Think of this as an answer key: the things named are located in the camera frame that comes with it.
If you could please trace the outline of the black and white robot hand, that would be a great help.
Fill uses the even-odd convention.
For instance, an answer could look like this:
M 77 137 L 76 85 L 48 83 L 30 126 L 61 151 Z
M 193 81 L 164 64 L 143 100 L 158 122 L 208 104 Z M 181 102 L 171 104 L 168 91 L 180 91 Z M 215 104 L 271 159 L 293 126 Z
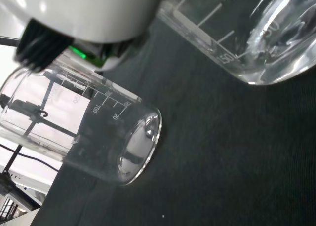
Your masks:
M 40 72 L 54 63 L 112 70 L 147 37 L 163 0 L 0 0 L 0 43 Z

